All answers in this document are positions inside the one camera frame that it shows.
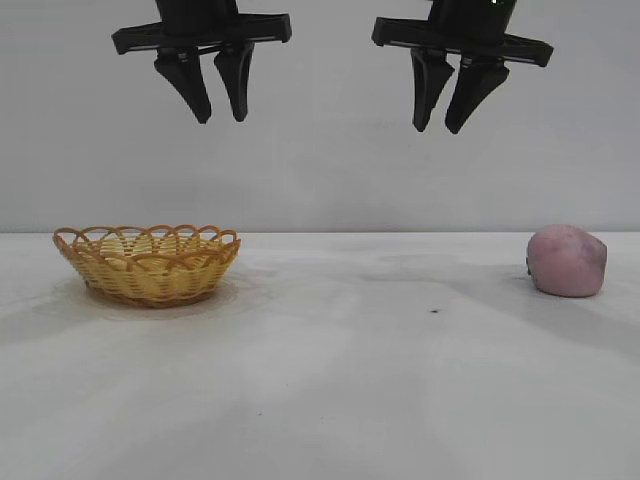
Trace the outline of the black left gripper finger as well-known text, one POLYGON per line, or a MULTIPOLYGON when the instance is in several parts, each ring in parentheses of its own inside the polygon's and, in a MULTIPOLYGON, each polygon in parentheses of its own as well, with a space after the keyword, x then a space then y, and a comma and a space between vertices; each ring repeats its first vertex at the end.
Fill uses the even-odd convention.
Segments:
POLYGON ((202 76, 199 50, 196 47, 160 48, 154 67, 182 97, 197 121, 206 124, 211 117, 211 103, 202 76))
POLYGON ((253 42, 233 44, 219 51, 214 59, 237 122, 243 122, 248 115, 248 81, 254 47, 253 42))

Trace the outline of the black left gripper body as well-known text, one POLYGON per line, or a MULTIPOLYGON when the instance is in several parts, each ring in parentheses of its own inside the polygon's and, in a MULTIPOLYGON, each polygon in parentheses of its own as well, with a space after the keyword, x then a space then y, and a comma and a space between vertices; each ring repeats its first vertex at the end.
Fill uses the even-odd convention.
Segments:
POLYGON ((291 39, 286 13, 241 13, 234 1, 167 0, 156 3, 160 20, 125 27, 112 34, 118 54, 161 48, 216 49, 243 42, 282 42, 291 39))

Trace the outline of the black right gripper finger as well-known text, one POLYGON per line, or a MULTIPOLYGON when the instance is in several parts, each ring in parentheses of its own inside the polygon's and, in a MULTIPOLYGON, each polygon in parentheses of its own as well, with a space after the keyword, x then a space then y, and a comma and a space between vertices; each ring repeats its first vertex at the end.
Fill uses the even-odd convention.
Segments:
POLYGON ((441 50, 412 48, 410 50, 414 78, 413 126, 423 132, 440 95, 454 72, 441 50))
POLYGON ((499 57, 464 56, 445 116, 447 129, 458 134, 475 109, 509 76, 499 57))

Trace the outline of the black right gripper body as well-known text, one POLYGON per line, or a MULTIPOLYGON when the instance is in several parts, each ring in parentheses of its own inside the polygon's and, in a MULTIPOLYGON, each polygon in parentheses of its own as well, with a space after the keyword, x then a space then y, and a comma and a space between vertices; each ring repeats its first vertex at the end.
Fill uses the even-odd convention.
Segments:
POLYGON ((551 45, 506 32, 515 6, 514 0, 434 1, 425 20, 378 17, 371 38, 380 47, 426 48, 545 67, 551 45))

